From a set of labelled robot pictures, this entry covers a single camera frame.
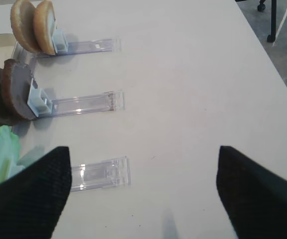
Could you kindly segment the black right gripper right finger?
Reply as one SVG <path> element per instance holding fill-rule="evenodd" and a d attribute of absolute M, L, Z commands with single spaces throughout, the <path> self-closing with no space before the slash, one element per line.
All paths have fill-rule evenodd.
<path fill-rule="evenodd" d="M 221 146 L 216 187 L 239 239 L 287 239 L 287 180 Z"/>

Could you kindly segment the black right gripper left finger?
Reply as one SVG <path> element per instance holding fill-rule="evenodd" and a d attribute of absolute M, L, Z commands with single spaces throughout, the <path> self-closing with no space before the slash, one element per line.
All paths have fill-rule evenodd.
<path fill-rule="evenodd" d="M 0 239 L 49 239 L 72 186 L 70 152 L 58 146 L 0 184 Z"/>

